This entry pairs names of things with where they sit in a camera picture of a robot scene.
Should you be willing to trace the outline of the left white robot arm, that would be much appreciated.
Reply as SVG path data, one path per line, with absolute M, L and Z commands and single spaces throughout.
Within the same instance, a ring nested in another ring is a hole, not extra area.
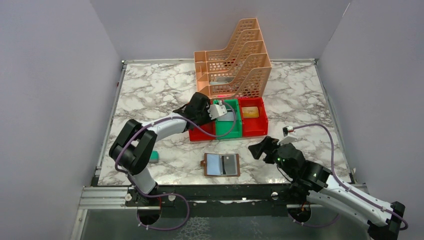
M 212 122 L 208 112 L 210 106 L 211 100 L 196 92 L 188 103 L 166 117 L 147 123 L 130 119 L 125 123 L 108 155 L 114 160 L 115 169 L 124 173 L 131 184 L 137 187 L 138 199 L 144 205 L 152 205 L 157 200 L 157 191 L 154 189 L 157 182 L 147 167 L 155 143 Z

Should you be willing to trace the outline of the brown leather card holder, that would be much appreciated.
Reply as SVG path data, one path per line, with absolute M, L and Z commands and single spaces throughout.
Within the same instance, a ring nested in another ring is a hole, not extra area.
M 222 155 L 236 155 L 237 156 L 237 168 L 238 175 L 223 175 L 222 173 Z M 239 177 L 241 175 L 240 170 L 240 157 L 237 153 L 205 153 L 203 160 L 200 162 L 200 166 L 203 168 L 203 174 L 207 177 Z

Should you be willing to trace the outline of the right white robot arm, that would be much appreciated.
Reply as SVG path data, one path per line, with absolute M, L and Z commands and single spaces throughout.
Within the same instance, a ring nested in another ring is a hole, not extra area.
M 275 164 L 292 179 L 281 198 L 296 204 L 311 202 L 351 218 L 367 229 L 374 240 L 396 240 L 401 231 L 405 206 L 386 202 L 359 190 L 336 177 L 321 164 L 307 160 L 293 142 L 294 136 L 279 140 L 266 136 L 261 142 L 248 146 L 258 160 L 265 154 L 266 164 Z

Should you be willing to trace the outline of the green plastic bin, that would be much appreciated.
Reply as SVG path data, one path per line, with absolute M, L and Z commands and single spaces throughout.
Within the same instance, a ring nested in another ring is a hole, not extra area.
M 240 105 L 237 99 L 225 99 L 225 103 L 228 103 L 233 109 L 233 111 L 225 105 L 227 112 L 232 113 L 235 112 L 235 125 L 233 126 L 234 121 L 219 121 L 219 118 L 215 120 L 215 135 L 221 136 L 227 133 L 231 127 L 233 126 L 232 130 L 229 134 L 218 137 L 218 139 L 236 139 L 242 137 L 242 117 L 241 117 L 241 111 L 240 111 Z

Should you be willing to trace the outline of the red bin with gold card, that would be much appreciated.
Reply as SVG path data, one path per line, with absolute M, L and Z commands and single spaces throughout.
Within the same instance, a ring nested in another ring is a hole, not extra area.
M 264 101 L 261 97 L 256 98 L 239 98 L 239 108 L 241 111 L 242 120 L 242 137 L 258 137 L 265 136 L 268 134 L 269 121 L 264 106 Z M 256 106 L 259 109 L 258 118 L 244 118 L 242 114 L 242 107 Z

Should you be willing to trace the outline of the grey card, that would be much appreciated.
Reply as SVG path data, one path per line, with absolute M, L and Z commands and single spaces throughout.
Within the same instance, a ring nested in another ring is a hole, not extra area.
M 238 175 L 238 164 L 236 154 L 225 154 L 221 156 L 222 175 L 235 176 Z

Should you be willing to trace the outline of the peach plastic file organizer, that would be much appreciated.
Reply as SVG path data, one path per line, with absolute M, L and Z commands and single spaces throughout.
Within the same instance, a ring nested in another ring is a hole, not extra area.
M 194 52 L 196 90 L 216 99 L 261 98 L 271 60 L 257 18 L 241 19 L 227 46 Z

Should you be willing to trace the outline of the red bin with black card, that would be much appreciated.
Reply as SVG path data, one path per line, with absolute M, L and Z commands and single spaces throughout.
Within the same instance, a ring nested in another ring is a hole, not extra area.
M 209 122 L 207 124 L 201 125 L 200 128 L 204 130 L 205 132 L 215 135 L 216 134 L 216 127 L 215 122 Z M 189 134 L 189 140 L 191 142 L 200 142 L 200 141 L 211 141 L 215 140 L 216 138 L 214 136 L 207 135 L 200 131 L 198 128 L 190 129 L 188 131 Z

